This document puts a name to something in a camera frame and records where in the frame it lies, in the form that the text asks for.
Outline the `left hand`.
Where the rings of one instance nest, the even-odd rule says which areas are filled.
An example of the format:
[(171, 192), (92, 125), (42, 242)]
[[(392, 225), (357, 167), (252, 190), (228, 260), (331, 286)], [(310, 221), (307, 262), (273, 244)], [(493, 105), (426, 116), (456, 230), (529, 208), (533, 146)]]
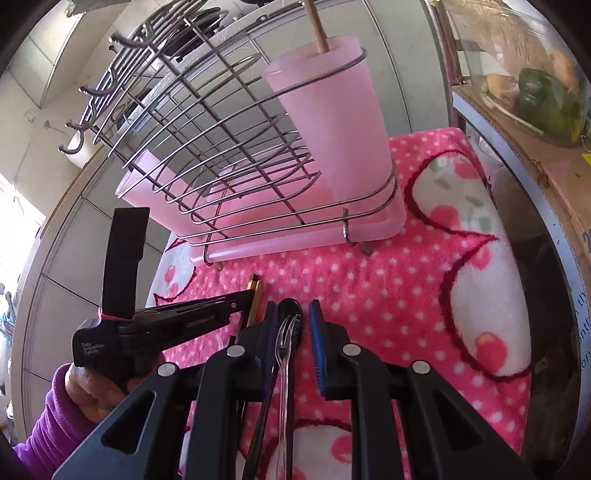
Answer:
[(81, 413), (90, 422), (98, 424), (163, 361), (164, 356), (159, 353), (151, 361), (148, 374), (129, 380), (125, 391), (94, 370), (71, 364), (65, 375), (65, 390)]

